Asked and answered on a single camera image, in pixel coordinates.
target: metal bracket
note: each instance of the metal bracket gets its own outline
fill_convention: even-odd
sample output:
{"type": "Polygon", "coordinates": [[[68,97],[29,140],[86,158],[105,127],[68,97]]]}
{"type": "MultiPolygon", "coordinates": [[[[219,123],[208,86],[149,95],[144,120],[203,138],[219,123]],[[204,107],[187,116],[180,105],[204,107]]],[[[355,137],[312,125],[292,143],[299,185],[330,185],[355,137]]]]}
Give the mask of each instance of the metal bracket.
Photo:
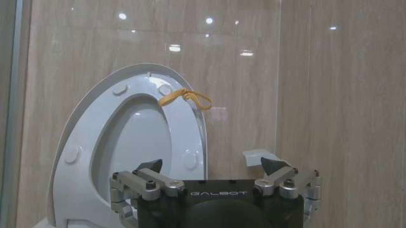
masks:
{"type": "Polygon", "coordinates": [[[263,179],[256,179],[253,182],[255,188],[259,189],[263,196],[271,196],[280,183],[293,175],[295,169],[284,166],[263,179]]]}
{"type": "Polygon", "coordinates": [[[148,181],[155,181],[161,186],[167,196],[177,197],[183,193],[184,182],[181,180],[173,180],[147,168],[137,170],[136,175],[148,181]]]}
{"type": "Polygon", "coordinates": [[[125,228],[139,227],[137,219],[132,214],[136,208],[136,198],[152,201],[160,198],[161,190],[169,197],[177,197],[184,191],[184,182],[173,180],[149,168],[116,172],[109,179],[111,208],[119,213],[120,221],[125,228]]]}
{"type": "Polygon", "coordinates": [[[319,209],[322,190],[322,178],[318,171],[304,171],[287,179],[279,187],[279,195],[285,199],[295,199],[301,194],[304,199],[304,227],[319,209]]]}

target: white plastic piece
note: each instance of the white plastic piece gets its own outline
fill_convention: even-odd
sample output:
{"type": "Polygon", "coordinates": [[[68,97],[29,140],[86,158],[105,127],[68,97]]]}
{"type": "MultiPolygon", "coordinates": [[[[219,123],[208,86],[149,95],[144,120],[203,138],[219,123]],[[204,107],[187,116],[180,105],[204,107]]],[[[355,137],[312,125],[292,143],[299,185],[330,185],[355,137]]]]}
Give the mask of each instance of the white plastic piece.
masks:
{"type": "Polygon", "coordinates": [[[260,165],[260,158],[272,159],[280,161],[275,154],[272,154],[267,149],[255,149],[241,152],[245,157],[247,167],[260,165]]]}
{"type": "Polygon", "coordinates": [[[207,176],[201,112],[183,99],[157,106],[163,85],[191,89],[184,79],[152,64],[129,66],[109,77],[123,79],[105,80],[92,89],[64,129],[52,188],[57,228],[121,227],[109,208],[108,179],[141,162],[161,158],[161,174],[173,179],[207,176]],[[77,147],[81,151],[72,153],[77,147]]]}
{"type": "Polygon", "coordinates": [[[32,228],[54,228],[44,218],[32,228]]]}
{"type": "Polygon", "coordinates": [[[168,95],[172,92],[172,88],[169,85],[161,85],[159,87],[159,92],[163,96],[168,95]]]}

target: toilet seat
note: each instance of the toilet seat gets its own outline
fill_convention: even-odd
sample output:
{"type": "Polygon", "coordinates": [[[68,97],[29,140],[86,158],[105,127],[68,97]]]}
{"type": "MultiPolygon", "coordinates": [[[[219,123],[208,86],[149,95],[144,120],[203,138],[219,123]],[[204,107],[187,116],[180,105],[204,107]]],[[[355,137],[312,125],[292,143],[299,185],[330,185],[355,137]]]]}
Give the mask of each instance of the toilet seat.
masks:
{"type": "Polygon", "coordinates": [[[113,72],[78,103],[58,143],[49,190],[49,224],[58,228],[120,227],[109,208],[113,172],[163,159],[173,179],[207,176],[205,126],[193,103],[157,100],[180,88],[181,76],[155,64],[113,72]]]}

